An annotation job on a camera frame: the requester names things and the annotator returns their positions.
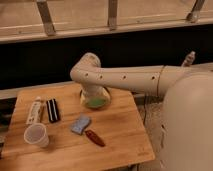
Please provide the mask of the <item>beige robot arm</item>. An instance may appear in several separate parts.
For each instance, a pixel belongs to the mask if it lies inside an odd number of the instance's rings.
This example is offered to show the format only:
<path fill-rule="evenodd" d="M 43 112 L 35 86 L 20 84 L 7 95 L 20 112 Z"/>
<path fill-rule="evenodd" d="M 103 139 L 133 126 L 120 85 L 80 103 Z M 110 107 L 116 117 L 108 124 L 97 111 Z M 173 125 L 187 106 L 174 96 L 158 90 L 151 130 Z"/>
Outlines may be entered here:
<path fill-rule="evenodd" d="M 86 53 L 70 71 L 82 97 L 105 87 L 164 98 L 162 171 L 213 171 L 213 70 L 199 66 L 103 68 Z"/>

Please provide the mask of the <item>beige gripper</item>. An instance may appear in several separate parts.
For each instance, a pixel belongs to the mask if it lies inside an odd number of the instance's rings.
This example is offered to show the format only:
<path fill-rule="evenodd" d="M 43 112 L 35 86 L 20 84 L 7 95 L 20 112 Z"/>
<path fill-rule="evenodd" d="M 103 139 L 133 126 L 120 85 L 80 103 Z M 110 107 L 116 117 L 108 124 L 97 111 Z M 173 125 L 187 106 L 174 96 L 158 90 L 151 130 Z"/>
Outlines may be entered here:
<path fill-rule="evenodd" d="M 80 91 L 80 103 L 91 109 L 98 109 L 108 105 L 111 101 L 107 88 L 94 85 L 83 85 Z"/>

